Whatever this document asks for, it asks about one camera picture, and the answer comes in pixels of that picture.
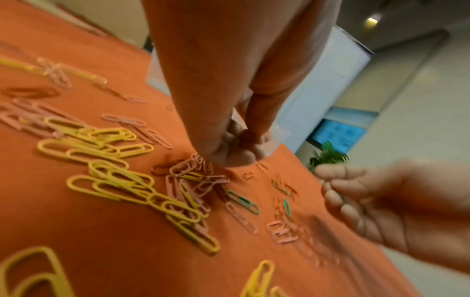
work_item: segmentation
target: human hand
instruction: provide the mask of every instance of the human hand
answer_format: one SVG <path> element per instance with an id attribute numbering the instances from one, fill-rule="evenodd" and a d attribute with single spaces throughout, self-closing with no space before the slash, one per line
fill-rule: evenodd
<path id="1" fill-rule="evenodd" d="M 263 135 L 320 57 L 341 1 L 142 3 L 192 145 L 221 166 L 243 166 L 264 157 Z M 247 130 L 231 120 L 234 108 Z"/>
<path id="2" fill-rule="evenodd" d="M 405 160 L 320 165 L 327 210 L 373 242 L 470 273 L 470 167 Z"/>

